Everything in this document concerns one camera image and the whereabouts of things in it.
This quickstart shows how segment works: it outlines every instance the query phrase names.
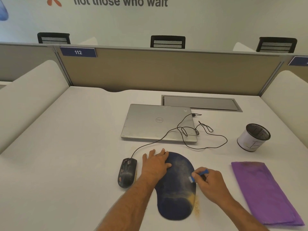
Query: white desktop surface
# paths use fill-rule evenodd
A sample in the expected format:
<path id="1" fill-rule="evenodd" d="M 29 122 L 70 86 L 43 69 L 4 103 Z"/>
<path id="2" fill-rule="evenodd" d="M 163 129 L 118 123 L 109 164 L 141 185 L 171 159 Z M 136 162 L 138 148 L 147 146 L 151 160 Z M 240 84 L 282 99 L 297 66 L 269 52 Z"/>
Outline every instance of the white desktop surface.
<path id="1" fill-rule="evenodd" d="M 228 143 L 201 151 L 179 143 L 146 146 L 134 155 L 138 176 L 142 154 L 164 147 L 184 155 L 195 168 L 220 170 L 233 197 L 247 209 L 230 163 L 264 162 L 308 222 L 308 149 L 260 97 L 70 87 L 0 155 L 0 230 L 94 230 L 125 191 L 117 184 L 122 160 L 149 143 L 120 138 L 129 105 L 160 105 L 162 94 L 235 98 L 243 112 L 194 110 L 202 114 L 194 118 L 195 125 L 200 120 Z M 272 135 L 256 152 L 244 151 L 236 141 L 248 123 L 261 124 Z M 196 146 L 224 141 L 200 129 Z M 168 221 L 158 213 L 154 190 L 140 230 L 237 230 L 198 187 L 196 201 L 199 211 L 183 221 Z M 288 229 L 308 230 L 273 230 Z"/>

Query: dell logo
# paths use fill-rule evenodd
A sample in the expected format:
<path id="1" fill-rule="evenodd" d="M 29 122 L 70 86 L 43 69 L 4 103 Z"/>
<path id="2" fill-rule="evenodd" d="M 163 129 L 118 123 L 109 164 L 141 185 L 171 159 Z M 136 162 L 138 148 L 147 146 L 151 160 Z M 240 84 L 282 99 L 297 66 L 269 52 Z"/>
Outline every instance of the dell logo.
<path id="1" fill-rule="evenodd" d="M 164 121 L 164 119 L 162 119 L 162 118 L 156 118 L 156 122 L 158 122 L 158 123 L 162 123 Z"/>

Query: silver laptop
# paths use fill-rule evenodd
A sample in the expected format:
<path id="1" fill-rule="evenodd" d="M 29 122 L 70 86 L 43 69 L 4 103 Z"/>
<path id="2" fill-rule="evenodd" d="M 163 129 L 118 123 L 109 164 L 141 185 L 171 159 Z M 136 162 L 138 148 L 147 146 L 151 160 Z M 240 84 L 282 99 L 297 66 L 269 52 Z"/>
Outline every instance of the silver laptop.
<path id="1" fill-rule="evenodd" d="M 188 107 L 131 104 L 126 116 L 121 138 L 159 140 L 169 130 L 176 128 L 183 118 L 191 114 Z M 187 116 L 179 127 L 195 128 L 193 117 Z M 184 141 L 196 143 L 196 132 L 185 128 L 188 136 L 183 134 Z M 170 131 L 162 141 L 183 142 L 182 135 L 175 129 Z"/>

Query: orange petal graphic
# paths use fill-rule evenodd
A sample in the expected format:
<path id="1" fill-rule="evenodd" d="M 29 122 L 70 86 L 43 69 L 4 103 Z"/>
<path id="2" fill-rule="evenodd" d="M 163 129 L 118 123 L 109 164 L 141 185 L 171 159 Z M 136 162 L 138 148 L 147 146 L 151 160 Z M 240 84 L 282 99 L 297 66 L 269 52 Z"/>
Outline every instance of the orange petal graphic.
<path id="1" fill-rule="evenodd" d="M 52 0 L 47 0 L 48 5 L 52 5 Z"/>
<path id="2" fill-rule="evenodd" d="M 58 1 L 58 0 L 54 0 L 55 1 L 55 3 L 58 5 L 58 6 L 62 6 L 62 4 Z"/>

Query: folded purple cloth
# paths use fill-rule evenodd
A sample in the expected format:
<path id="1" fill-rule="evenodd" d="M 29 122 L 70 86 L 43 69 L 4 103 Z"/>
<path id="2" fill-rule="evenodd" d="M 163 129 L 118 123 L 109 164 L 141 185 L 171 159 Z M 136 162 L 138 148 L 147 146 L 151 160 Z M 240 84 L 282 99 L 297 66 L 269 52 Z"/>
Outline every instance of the folded purple cloth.
<path id="1" fill-rule="evenodd" d="M 252 215 L 264 225 L 305 225 L 271 172 L 261 162 L 232 162 Z"/>

